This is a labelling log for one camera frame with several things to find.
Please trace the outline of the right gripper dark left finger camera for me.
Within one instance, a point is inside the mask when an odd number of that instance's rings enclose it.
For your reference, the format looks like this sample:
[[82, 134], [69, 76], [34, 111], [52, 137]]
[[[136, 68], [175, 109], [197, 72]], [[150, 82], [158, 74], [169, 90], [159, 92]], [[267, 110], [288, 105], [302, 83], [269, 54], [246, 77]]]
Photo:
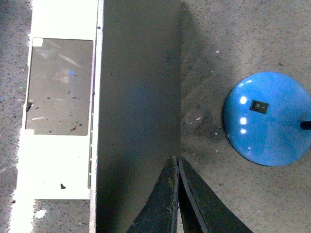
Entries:
[[179, 168], [169, 157], [129, 233], [175, 233], [178, 216]]

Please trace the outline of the right gripper dark right finger camera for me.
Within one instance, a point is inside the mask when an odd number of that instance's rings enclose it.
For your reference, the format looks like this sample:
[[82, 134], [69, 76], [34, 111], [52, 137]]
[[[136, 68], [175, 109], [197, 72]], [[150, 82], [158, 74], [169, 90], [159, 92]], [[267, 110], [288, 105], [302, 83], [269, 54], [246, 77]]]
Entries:
[[178, 158], [179, 207], [185, 233], [251, 233], [184, 158]]

